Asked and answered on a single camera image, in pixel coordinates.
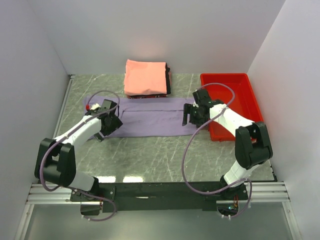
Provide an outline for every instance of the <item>red plastic tray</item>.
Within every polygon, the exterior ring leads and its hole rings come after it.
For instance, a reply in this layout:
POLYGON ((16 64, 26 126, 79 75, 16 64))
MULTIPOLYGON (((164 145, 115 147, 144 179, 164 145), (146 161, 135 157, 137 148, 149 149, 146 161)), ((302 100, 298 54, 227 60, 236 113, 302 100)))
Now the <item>red plastic tray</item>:
MULTIPOLYGON (((248 75, 245 73, 203 73, 200 75, 201 85, 221 83, 230 87, 235 93, 234 101, 229 107, 241 116, 255 122, 263 121, 254 91, 252 90, 248 75)), ((210 97, 220 99, 227 103, 232 98, 232 93, 220 85, 206 86, 210 97)), ((235 137, 217 122, 209 124, 212 141, 234 141, 235 137)))

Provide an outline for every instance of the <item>black mounting bracket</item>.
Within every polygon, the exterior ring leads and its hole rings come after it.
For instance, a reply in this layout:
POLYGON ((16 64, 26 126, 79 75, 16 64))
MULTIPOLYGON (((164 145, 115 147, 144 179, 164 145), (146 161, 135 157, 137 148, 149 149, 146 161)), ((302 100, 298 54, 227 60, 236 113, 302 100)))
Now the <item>black mounting bracket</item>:
MULTIPOLYGON (((98 107, 97 109, 93 109, 93 110, 89 109, 85 113, 85 115, 95 116, 109 109, 114 108, 116 105, 117 104, 114 101, 104 99, 101 107, 98 107)), ((109 113, 105 113, 97 117, 98 119, 101 120, 100 133, 103 136, 109 136, 115 130, 117 130, 123 125, 122 121, 119 119, 119 106, 117 107, 117 109, 118 109, 118 116, 116 116, 116 109, 114 109, 109 113)), ((104 140, 104 138, 99 133, 96 133, 94 136, 98 139, 99 142, 102 142, 104 140)))
MULTIPOLYGON (((223 181, 191 182, 195 189, 202 192, 212 192, 221 189, 226 184, 223 181)), ((202 209, 203 211, 216 211, 217 201, 247 200, 248 194, 244 184, 231 187, 219 194, 202 195, 190 190, 184 182, 133 182, 133 183, 100 183, 99 188, 104 197, 114 201, 118 211, 142 210, 182 210, 202 209)), ((82 194, 71 194, 71 202, 97 202, 82 194)), ((91 205, 82 206, 83 215, 98 213, 98 205, 93 211, 91 205)), ((103 203, 102 212, 111 213, 113 206, 103 203)))
MULTIPOLYGON (((34 176, 40 179, 40 165, 46 151, 56 140, 45 138, 41 141, 34 168, 34 176)), ((70 143, 58 144, 46 158, 43 168, 43 177, 46 181, 59 186, 68 187, 76 175, 75 147, 70 143)))
POLYGON ((272 156, 273 150, 264 122, 253 122, 235 130, 235 158, 241 167, 248 170, 265 163, 272 156))
POLYGON ((199 89, 193 93, 194 102, 196 105, 185 103, 183 106, 182 126, 189 123, 200 127, 210 119, 210 108, 214 105, 224 104, 223 101, 216 99, 212 100, 206 89, 199 89))

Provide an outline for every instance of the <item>pink folded shirt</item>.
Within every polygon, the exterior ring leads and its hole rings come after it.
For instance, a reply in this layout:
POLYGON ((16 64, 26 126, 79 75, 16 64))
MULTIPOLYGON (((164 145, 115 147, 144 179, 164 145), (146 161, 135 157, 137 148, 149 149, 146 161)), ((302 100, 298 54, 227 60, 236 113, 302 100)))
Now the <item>pink folded shirt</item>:
POLYGON ((127 60, 124 76, 124 94, 167 94, 166 63, 127 60))

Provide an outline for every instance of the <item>stack of folded clothes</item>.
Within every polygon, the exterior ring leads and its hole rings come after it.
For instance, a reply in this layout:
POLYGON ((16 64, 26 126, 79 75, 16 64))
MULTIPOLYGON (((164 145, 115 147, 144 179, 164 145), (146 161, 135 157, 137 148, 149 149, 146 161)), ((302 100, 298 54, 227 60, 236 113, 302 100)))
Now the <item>stack of folded clothes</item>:
POLYGON ((127 60, 124 94, 128 98, 163 98, 171 94, 171 72, 165 62, 127 60))

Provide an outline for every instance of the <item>cable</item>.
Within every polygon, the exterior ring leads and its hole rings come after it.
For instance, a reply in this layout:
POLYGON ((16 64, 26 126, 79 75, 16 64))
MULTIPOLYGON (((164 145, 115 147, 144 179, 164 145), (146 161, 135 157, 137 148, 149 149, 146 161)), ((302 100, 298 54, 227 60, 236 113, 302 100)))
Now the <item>cable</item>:
MULTIPOLYGON (((40 182, 41 182, 43 188, 44 188, 45 190, 47 190, 48 192, 53 192, 53 191, 55 191, 57 188, 59 188, 59 185, 56 186, 56 187, 54 187, 54 188, 49 188, 49 187, 46 185, 46 181, 45 181, 45 179, 44 179, 44 168, 45 168, 45 164, 46 164, 46 161, 47 161, 47 157, 48 157, 48 155, 51 153, 51 151, 52 151, 57 145, 59 145, 60 143, 62 143, 62 142, 65 141, 66 139, 68 139, 69 136, 71 136, 71 135, 74 134, 76 131, 78 131, 80 128, 82 128, 87 122, 91 121, 92 119, 95 119, 95 118, 99 117, 100 115, 107 114, 107 113, 115 110, 115 109, 119 106, 119 104, 120 104, 120 97, 119 97, 119 95, 116 94, 115 92, 109 91, 109 90, 100 90, 100 91, 95 92, 95 93, 89 98, 89 100, 87 101, 87 105, 89 105, 90 100, 91 100, 95 95, 97 95, 97 94, 99 94, 99 93, 102 93, 102 92, 108 92, 108 93, 114 94, 114 95, 117 97, 117 99, 118 99, 117 104, 116 104, 114 107, 112 107, 111 109, 108 109, 108 110, 106 110, 106 111, 103 111, 103 112, 101 112, 101 113, 99 113, 99 114, 97 114, 97 115, 91 116, 91 117, 89 117, 85 122, 81 122, 77 127, 75 127, 72 131, 70 131, 68 135, 65 135, 65 136, 62 137, 60 140, 56 141, 51 147, 49 147, 49 149, 48 149, 48 150, 45 152, 45 154, 43 155, 43 158, 42 158, 41 164, 40 164, 39 175, 40 175, 40 182)), ((89 194, 89 193, 84 193, 84 194, 87 195, 88 197, 92 197, 92 198, 95 198, 95 199, 104 200, 104 201, 107 201, 107 202, 109 202, 109 203, 112 202, 111 200, 106 199, 106 198, 104 198, 104 197, 93 196, 93 195, 91 195, 91 194, 89 194)), ((107 218, 107 217, 106 217, 106 218, 103 218, 104 220, 111 218, 111 217, 115 214, 115 212, 117 211, 117 208, 116 208, 116 205, 115 205, 114 203, 113 203, 113 207, 114 207, 113 213, 112 213, 108 218, 107 218)))
POLYGON ((77 191, 77 192, 79 192, 79 193, 81 193, 81 194, 83 194, 83 195, 86 195, 87 197, 99 199, 99 200, 102 200, 102 201, 104 201, 104 202, 108 202, 108 203, 112 204, 112 206, 113 206, 113 212, 112 212, 109 216, 107 216, 107 217, 105 217, 105 218, 101 218, 101 219, 95 219, 95 218, 90 218, 90 217, 88 217, 88 216, 83 216, 85 219, 87 219, 87 220, 89 220, 89 221, 93 221, 93 222, 103 222, 103 221, 105 221, 105 220, 108 220, 108 219, 112 218, 112 217, 116 214, 116 212, 117 212, 116 204, 115 204, 113 201, 111 201, 110 199, 107 199, 107 198, 105 198, 105 197, 95 196, 95 195, 92 195, 92 194, 87 193, 87 192, 85 192, 85 191, 82 191, 82 190, 80 190, 80 189, 75 189, 75 188, 73 188, 73 187, 68 187, 68 188, 71 189, 71 190, 73 190, 73 191, 77 191))
MULTIPOLYGON (((234 101, 234 99, 235 99, 235 97, 236 97, 235 92, 234 92, 229 86, 224 85, 224 84, 222 84, 222 83, 218 83, 218 82, 212 82, 212 83, 205 84, 205 85, 201 86, 200 88, 198 88, 197 90, 200 90, 200 89, 202 89, 202 88, 204 88, 204 87, 206 87, 206 86, 210 86, 210 85, 220 85, 220 86, 223 86, 223 87, 229 89, 230 92, 232 93, 232 98, 231 98, 231 100, 226 104, 226 107, 223 108, 222 111, 221 111, 218 115, 214 116, 213 118, 211 118, 210 120, 208 120, 207 122, 205 122, 204 124, 202 124, 202 125, 193 133, 193 135, 191 136, 189 142, 187 143, 187 145, 186 145, 186 147, 185 147, 185 149, 184 149, 183 156, 182 156, 182 161, 181 161, 181 173, 182 173, 182 177, 183 177, 183 180, 184 180, 185 184, 186 184, 187 187, 188 187, 189 189, 191 189, 193 192, 195 192, 195 193, 197 193, 197 194, 202 194, 202 195, 213 195, 213 194, 217 194, 217 193, 220 193, 220 192, 222 192, 222 191, 224 191, 224 190, 232 187, 233 185, 236 185, 236 184, 238 184, 238 183, 241 183, 241 182, 246 181, 245 178, 241 178, 241 179, 239 179, 239 180, 237 180, 237 181, 235 181, 235 182, 232 182, 231 184, 229 184, 229 185, 227 185, 227 186, 225 186, 225 187, 223 187, 223 188, 220 188, 220 189, 218 189, 218 190, 215 190, 215 191, 199 191, 199 190, 193 188, 193 187, 190 185, 190 183, 188 182, 187 178, 186 178, 186 174, 185 174, 185 160, 186 160, 186 155, 187 155, 188 148, 189 148, 192 140, 195 138, 195 136, 197 135, 197 133, 198 133, 201 129, 203 129, 206 125, 208 125, 209 123, 213 122, 215 119, 217 119, 217 118, 219 118, 221 115, 223 115, 224 112, 226 111, 227 107, 234 101)), ((249 179, 247 179, 247 180, 248 180, 248 182, 250 183, 250 186, 251 186, 251 187, 250 187, 250 193, 249 193, 249 196, 250 196, 250 197, 248 198, 248 201, 247 201, 246 206, 249 205, 249 202, 250 202, 250 199, 251 199, 251 195, 252 195, 252 183, 251 183, 251 181, 250 181, 249 179)), ((241 211, 239 211, 236 215, 232 216, 232 218, 238 216, 239 214, 241 214, 241 213, 244 211, 244 209, 247 209, 247 208, 248 208, 248 206, 247 206, 246 208, 243 208, 243 209, 242 209, 241 211)))

